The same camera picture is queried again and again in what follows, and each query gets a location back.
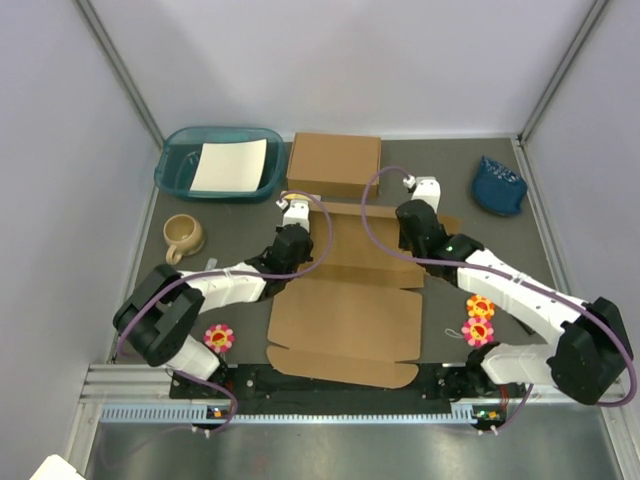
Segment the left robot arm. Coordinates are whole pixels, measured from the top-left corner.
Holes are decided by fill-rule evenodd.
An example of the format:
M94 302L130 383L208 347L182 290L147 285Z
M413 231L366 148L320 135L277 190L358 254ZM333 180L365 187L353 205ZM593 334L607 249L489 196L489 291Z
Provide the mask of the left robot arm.
M203 395L216 396L227 374L219 355L191 335L198 316L274 297L312 260L312 249L308 230L294 224L278 228L260 255L230 268L186 273L161 264L119 308L113 326L149 366L180 371Z

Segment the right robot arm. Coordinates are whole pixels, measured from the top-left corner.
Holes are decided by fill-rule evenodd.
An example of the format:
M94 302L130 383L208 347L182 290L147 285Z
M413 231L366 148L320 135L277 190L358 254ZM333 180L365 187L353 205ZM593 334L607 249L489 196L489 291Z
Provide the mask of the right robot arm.
M492 341L469 356L466 380L487 396L502 384L553 386L583 405L600 403L622 373L630 378L628 403L637 392L633 352L618 307L599 297L587 302L557 292L510 267L480 242L452 235L434 209L410 200L395 210L399 247L432 276L488 298L542 338L509 345Z

